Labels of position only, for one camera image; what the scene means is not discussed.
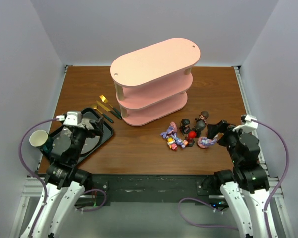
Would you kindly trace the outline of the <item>brown haired hero figure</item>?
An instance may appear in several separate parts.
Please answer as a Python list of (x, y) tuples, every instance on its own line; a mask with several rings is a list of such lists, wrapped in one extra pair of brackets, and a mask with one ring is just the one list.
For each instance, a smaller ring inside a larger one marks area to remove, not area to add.
[(195, 122), (198, 123), (202, 121), (204, 124), (207, 124), (207, 119), (209, 117), (209, 112), (208, 111), (201, 111), (199, 116), (195, 118)]

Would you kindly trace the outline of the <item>dark bat hero figure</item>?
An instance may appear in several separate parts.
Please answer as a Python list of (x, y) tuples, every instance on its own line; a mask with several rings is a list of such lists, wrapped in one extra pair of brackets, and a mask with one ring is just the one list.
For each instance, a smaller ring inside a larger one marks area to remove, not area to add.
[(203, 120), (200, 120), (196, 123), (194, 126), (193, 130), (197, 133), (200, 134), (206, 127), (206, 124)]

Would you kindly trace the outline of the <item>red spider hero figure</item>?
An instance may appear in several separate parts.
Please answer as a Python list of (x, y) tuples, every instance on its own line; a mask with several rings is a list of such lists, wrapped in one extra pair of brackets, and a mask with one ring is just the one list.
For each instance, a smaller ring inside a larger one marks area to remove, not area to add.
[(186, 147), (192, 147), (195, 143), (194, 138), (196, 137), (196, 132), (195, 131), (190, 131), (187, 136), (185, 137), (183, 143)]

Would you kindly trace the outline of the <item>black haired red figure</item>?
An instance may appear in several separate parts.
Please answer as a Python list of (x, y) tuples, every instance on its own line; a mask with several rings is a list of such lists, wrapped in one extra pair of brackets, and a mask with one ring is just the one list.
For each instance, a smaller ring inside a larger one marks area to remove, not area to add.
[(180, 131), (182, 134), (188, 134), (191, 131), (190, 120), (182, 119), (180, 122)]

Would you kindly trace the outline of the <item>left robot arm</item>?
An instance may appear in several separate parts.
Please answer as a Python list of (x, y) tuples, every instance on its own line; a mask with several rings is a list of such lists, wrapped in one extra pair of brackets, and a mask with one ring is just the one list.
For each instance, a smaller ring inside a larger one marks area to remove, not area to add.
[(103, 117), (90, 119), (81, 112), (69, 111), (56, 116), (62, 126), (70, 131), (68, 141), (58, 142), (44, 130), (31, 127), (24, 135), (31, 146), (46, 152), (50, 165), (44, 178), (31, 170), (22, 155), (22, 143), (18, 146), (18, 156), (25, 169), (42, 185), (42, 193), (37, 207), (22, 238), (57, 238), (59, 230), (70, 210), (85, 193), (94, 191), (92, 174), (77, 168), (78, 160), (88, 138), (103, 136)]

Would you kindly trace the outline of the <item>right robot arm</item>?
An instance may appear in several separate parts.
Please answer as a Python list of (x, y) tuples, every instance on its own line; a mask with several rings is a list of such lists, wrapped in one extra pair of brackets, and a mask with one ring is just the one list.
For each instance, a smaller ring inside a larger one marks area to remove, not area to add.
[(225, 120), (207, 126), (207, 138), (221, 134), (217, 143), (227, 149), (233, 161), (232, 170), (214, 172), (214, 185), (228, 203), (240, 237), (276, 238), (268, 176), (259, 162), (259, 140), (253, 135), (257, 128), (250, 115), (244, 115), (239, 126)]

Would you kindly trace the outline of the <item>round deer pattern plate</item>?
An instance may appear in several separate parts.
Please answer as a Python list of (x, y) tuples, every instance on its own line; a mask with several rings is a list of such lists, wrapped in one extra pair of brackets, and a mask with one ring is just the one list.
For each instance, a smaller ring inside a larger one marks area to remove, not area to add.
[(86, 155), (94, 150), (100, 141), (100, 136), (95, 136), (94, 138), (87, 138), (85, 144), (82, 148), (81, 155)]

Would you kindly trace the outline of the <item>purple bunny pink donut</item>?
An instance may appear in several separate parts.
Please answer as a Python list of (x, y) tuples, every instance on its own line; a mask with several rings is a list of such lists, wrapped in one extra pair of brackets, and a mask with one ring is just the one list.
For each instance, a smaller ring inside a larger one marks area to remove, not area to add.
[(217, 138), (208, 139), (207, 137), (199, 137), (197, 141), (197, 145), (202, 149), (207, 149), (210, 146), (214, 145), (217, 142)]

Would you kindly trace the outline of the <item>dark green glass cup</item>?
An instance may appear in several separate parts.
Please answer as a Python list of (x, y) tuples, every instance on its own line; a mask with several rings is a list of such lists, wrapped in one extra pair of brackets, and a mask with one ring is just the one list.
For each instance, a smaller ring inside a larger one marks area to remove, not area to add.
[(53, 149), (53, 139), (48, 135), (46, 142), (39, 149), (44, 156), (49, 157)]

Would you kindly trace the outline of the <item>white paper cup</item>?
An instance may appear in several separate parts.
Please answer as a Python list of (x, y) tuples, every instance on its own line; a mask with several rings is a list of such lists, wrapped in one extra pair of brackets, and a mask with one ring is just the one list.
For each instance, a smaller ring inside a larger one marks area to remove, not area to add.
[(33, 147), (40, 147), (48, 141), (48, 134), (44, 130), (37, 130), (29, 137), (29, 143)]

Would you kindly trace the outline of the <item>purple bunny with cake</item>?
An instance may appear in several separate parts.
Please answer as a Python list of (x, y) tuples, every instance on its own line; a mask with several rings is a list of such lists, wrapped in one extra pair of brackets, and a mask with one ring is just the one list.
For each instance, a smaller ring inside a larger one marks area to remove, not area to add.
[(171, 137), (173, 138), (173, 140), (175, 141), (175, 143), (178, 146), (180, 146), (181, 148), (185, 148), (189, 144), (189, 142), (187, 140), (182, 140), (182, 139), (178, 138), (176, 133), (172, 134)]

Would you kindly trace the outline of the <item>purple bunny pink cotton candy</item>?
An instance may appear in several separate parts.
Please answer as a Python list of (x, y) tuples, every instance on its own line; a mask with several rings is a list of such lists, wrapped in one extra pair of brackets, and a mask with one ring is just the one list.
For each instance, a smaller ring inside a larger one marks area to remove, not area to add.
[(172, 134), (175, 134), (178, 131), (177, 125), (175, 122), (171, 122), (168, 129), (160, 134), (163, 139), (166, 139), (167, 137), (171, 136)]

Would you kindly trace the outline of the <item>ice cream cone bear toy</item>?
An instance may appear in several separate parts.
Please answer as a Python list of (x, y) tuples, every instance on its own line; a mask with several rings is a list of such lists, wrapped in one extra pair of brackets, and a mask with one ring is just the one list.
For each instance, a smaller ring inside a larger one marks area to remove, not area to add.
[(177, 150), (176, 140), (172, 137), (167, 138), (167, 145), (171, 150)]

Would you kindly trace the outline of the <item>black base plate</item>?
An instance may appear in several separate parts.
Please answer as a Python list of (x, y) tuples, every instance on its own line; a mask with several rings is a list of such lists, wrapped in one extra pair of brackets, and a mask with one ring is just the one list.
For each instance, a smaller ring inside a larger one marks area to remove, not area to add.
[(212, 186), (212, 175), (119, 175), (94, 174), (93, 187), (102, 189), (111, 202), (177, 203), (190, 197), (213, 207), (226, 207)]

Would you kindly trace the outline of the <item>aluminium frame rail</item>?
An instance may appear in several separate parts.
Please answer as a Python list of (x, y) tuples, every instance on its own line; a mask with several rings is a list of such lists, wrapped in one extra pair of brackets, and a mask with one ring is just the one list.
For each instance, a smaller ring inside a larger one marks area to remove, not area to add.
[[(243, 84), (243, 80), (240, 74), (240, 67), (233, 66), (233, 69), (236, 74), (236, 78), (240, 87), (243, 103), (245, 106), (245, 110), (247, 114), (252, 114), (248, 98), (246, 96), (245, 87)], [(274, 197), (271, 200), (271, 208), (274, 213), (276, 213), (275, 217), (277, 221), (275, 222), (275, 227), (278, 231), (281, 232), (280, 238), (294, 238), (295, 233), (293, 231), (292, 225), (290, 223), (288, 211), (286, 208), (286, 204), (284, 201), (284, 195), (282, 189), (279, 188), (280, 191), (277, 191)]]

